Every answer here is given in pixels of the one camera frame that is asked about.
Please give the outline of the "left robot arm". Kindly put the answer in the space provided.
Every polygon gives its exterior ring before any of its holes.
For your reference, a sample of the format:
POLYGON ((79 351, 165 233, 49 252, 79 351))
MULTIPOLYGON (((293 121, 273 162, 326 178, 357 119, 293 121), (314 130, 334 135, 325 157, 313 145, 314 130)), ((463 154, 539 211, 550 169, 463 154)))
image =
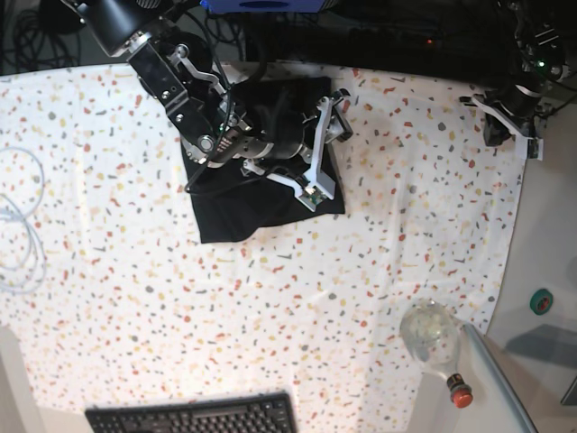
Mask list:
POLYGON ((559 106, 542 101, 550 87, 576 89, 563 83, 571 67, 567 35, 554 22, 553 1, 495 1, 495 29, 490 38, 506 52, 507 75, 493 89, 461 97, 464 106, 485 116, 483 139, 499 147, 512 139, 527 159, 543 150, 541 131, 549 118, 576 100, 559 106))

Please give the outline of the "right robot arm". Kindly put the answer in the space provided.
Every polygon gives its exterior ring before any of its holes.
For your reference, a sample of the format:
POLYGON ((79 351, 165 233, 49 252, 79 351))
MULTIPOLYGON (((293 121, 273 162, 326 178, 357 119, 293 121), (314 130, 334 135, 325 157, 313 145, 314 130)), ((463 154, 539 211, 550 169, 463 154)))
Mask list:
POLYGON ((164 107, 197 166, 189 194, 198 194, 204 174, 237 161, 243 183, 278 183, 310 209, 334 198, 336 183, 323 159, 329 143, 352 136, 342 110, 347 90, 327 95, 317 78, 269 80, 265 61, 231 82, 208 32, 178 28, 189 13, 186 1, 70 1, 68 8, 107 55, 127 58, 164 107))

